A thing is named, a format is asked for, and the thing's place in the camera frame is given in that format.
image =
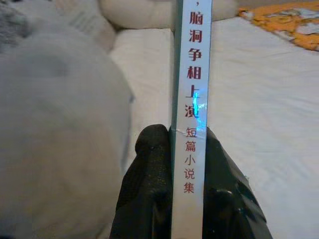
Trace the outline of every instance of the plush toy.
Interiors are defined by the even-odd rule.
[[[174,29],[176,0],[99,0],[102,14],[112,23],[124,28]],[[236,15],[235,0],[215,0],[213,20]]]

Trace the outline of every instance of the white bedsheet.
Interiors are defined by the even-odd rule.
[[[275,239],[319,236],[319,53],[240,18],[213,25],[208,126],[250,178]],[[112,54],[136,96],[129,162],[139,132],[170,125],[168,29],[125,30]]]

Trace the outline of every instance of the bed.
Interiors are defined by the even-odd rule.
[[[249,178],[275,239],[319,235],[319,52],[236,17],[214,22],[208,126]],[[121,31],[111,52],[135,94],[128,165],[141,130],[170,126],[173,33]]]

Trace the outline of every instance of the orange blanket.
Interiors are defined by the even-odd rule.
[[[298,46],[319,51],[319,1],[241,8],[239,15]]]

